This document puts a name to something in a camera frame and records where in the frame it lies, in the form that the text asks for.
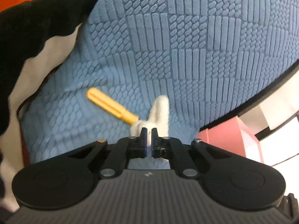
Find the white plush toy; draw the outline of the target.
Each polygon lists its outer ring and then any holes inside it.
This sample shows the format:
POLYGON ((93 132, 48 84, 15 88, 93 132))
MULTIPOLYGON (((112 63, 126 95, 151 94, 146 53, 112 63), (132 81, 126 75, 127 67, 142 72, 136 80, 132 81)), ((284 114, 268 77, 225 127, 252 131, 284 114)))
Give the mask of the white plush toy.
POLYGON ((152 129, 156 128, 158 136, 168 136, 169 131, 169 100, 167 96, 157 97, 150 109, 148 120, 139 120, 130 128, 131 136, 140 136, 141 130, 147 129, 147 156, 145 158, 134 158, 129 161, 129 169, 159 170, 169 169, 169 161, 152 156, 152 129))

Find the yellow handled screwdriver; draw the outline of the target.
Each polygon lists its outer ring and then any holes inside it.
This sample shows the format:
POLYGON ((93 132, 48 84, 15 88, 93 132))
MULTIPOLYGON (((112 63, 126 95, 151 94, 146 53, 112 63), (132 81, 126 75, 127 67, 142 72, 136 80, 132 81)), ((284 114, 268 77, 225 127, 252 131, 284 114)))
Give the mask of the yellow handled screwdriver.
POLYGON ((124 106, 113 100, 108 95, 104 94, 97 88, 90 88, 86 92, 87 98, 98 107, 102 108, 115 118, 120 119, 130 125, 139 120, 137 115, 128 111, 124 106))

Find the pink storage box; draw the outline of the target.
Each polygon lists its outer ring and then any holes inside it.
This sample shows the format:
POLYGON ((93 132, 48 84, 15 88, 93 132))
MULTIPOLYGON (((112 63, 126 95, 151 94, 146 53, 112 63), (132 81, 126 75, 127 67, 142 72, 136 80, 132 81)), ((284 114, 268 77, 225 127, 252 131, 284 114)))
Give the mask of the pink storage box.
POLYGON ((263 163, 259 140, 237 116, 212 128, 201 130, 198 138, 215 147, 263 163))

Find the blue textured sofa cover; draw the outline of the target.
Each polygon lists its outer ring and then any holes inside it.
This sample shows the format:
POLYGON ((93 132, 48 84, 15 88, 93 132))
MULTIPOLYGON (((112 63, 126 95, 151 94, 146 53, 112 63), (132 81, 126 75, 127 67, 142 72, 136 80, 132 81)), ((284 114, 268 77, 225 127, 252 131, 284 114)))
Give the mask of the blue textured sofa cover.
POLYGON ((169 133, 188 144, 297 59, 298 0, 98 0, 21 120, 29 159, 129 135, 87 99, 90 88, 141 119, 166 95, 169 133))

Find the white cabinet with black rail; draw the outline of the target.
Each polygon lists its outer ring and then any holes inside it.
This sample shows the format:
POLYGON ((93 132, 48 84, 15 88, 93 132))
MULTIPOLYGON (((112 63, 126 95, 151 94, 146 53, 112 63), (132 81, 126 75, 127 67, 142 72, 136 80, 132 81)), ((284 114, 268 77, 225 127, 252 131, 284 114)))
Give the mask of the white cabinet with black rail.
POLYGON ((264 164, 278 170, 286 193, 298 196, 298 62, 240 119, 258 138, 264 164))

